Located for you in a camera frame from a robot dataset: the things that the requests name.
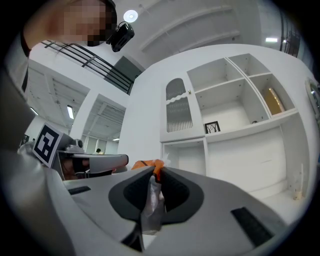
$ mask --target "person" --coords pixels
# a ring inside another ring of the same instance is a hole
[[[16,151],[20,145],[16,138],[23,136],[34,118],[26,103],[32,48],[44,40],[106,41],[116,27],[117,13],[112,0],[50,0],[31,17],[16,36],[0,70],[0,114],[6,123],[0,135],[2,148]],[[14,113],[6,107],[8,102],[15,102]],[[68,161],[63,165],[64,171],[72,176],[73,165]],[[89,162],[85,161],[84,166],[89,166]]]

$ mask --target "picture frame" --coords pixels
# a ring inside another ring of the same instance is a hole
[[[204,127],[205,127],[206,134],[221,132],[218,121],[205,123]]]

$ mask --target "light fixture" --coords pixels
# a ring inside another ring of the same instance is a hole
[[[67,105],[66,108],[68,109],[69,117],[70,117],[71,119],[74,119],[74,113],[73,113],[73,110],[72,110],[72,106]]]
[[[138,19],[138,13],[135,10],[127,10],[123,15],[123,19],[126,22],[135,22]]]
[[[278,38],[267,37],[265,41],[270,43],[276,43],[278,42]]]
[[[33,113],[35,113],[37,116],[39,116],[39,114],[32,107],[30,107],[30,109],[33,111]]]

